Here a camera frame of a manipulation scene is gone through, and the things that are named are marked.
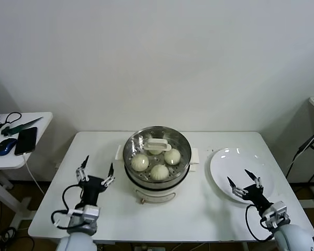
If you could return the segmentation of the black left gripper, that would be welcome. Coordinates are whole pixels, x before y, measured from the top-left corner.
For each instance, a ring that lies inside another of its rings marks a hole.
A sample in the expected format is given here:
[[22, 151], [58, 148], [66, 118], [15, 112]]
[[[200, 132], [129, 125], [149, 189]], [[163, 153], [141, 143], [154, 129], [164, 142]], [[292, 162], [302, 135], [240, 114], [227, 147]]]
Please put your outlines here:
[[105, 186], [109, 186], [115, 180], [113, 163], [110, 165], [106, 179], [87, 176], [85, 169], [88, 159], [89, 155], [75, 171], [78, 185], [82, 189], [81, 200], [78, 207], [84, 207], [86, 205], [96, 207], [99, 194], [106, 190]]

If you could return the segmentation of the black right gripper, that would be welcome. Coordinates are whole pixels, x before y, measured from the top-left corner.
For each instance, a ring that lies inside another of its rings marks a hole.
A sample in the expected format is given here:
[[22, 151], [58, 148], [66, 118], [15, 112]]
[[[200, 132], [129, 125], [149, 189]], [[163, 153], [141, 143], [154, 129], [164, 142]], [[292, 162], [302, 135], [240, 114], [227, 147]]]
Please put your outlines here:
[[232, 188], [232, 193], [243, 200], [251, 201], [258, 211], [267, 210], [273, 203], [269, 202], [263, 195], [264, 187], [262, 186], [261, 178], [255, 176], [247, 169], [245, 169], [245, 172], [255, 182], [255, 184], [242, 189], [237, 187], [235, 183], [227, 177], [229, 185]]

